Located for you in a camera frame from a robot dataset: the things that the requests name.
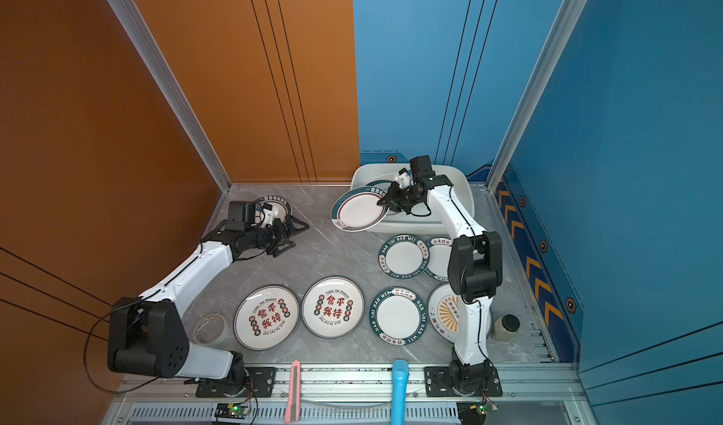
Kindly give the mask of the green red rim plate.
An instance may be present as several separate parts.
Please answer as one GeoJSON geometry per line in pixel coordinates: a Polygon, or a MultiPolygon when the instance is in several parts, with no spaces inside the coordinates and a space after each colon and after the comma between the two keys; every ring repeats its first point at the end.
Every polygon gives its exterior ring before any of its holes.
{"type": "Polygon", "coordinates": [[[271,225],[275,219],[282,222],[286,216],[293,213],[291,203],[278,195],[266,195],[254,201],[255,204],[255,223],[265,227],[271,225]]]}
{"type": "Polygon", "coordinates": [[[352,189],[339,197],[331,208],[331,221],[346,232],[361,232],[378,225],[388,214],[389,208],[380,201],[386,191],[363,186],[352,189]]]}

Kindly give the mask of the white plate green flower outline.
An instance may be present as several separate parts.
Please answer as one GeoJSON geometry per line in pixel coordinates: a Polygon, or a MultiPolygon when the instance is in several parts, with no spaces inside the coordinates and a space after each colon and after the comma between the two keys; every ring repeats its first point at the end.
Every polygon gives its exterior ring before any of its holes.
{"type": "Polygon", "coordinates": [[[367,186],[387,191],[393,183],[393,180],[373,180],[367,183],[367,186]]]}

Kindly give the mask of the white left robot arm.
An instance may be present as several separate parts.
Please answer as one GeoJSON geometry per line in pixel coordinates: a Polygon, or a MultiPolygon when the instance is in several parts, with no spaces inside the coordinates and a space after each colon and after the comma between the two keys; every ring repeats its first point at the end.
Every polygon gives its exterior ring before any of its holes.
{"type": "Polygon", "coordinates": [[[186,378],[200,388],[237,396],[250,385],[241,353],[195,344],[182,317],[196,297],[246,251],[278,257],[309,225],[292,215],[269,225],[221,221],[178,268],[137,298],[124,297],[109,314],[111,372],[158,379],[186,378]]]}

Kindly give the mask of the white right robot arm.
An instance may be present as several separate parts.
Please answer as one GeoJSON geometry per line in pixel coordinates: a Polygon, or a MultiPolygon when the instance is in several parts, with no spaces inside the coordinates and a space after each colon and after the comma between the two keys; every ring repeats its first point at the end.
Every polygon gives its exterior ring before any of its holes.
{"type": "Polygon", "coordinates": [[[410,214],[423,203],[438,216],[452,239],[447,263],[451,289],[459,298],[459,331],[449,365],[454,389],[463,396],[486,396],[488,388],[498,396],[496,368],[487,350],[493,296],[503,282],[501,237],[480,225],[457,199],[445,176],[414,180],[400,174],[378,201],[394,212],[410,214]]]}

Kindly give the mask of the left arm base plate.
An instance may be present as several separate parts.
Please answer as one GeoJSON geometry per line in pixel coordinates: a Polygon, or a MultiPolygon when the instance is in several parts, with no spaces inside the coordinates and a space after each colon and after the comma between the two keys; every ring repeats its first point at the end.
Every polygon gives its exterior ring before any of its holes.
{"type": "Polygon", "coordinates": [[[255,398],[270,398],[276,381],[277,369],[274,367],[245,368],[245,383],[224,380],[201,379],[198,382],[197,398],[246,399],[252,394],[255,398]]]}

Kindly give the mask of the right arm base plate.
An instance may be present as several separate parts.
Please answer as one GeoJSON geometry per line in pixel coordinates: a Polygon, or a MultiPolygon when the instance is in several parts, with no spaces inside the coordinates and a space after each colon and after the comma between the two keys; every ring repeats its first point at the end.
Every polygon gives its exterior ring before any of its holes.
{"type": "Polygon", "coordinates": [[[504,394],[501,378],[493,367],[479,367],[472,375],[467,370],[457,373],[449,367],[427,367],[424,375],[426,394],[431,398],[501,398],[504,394]]]}

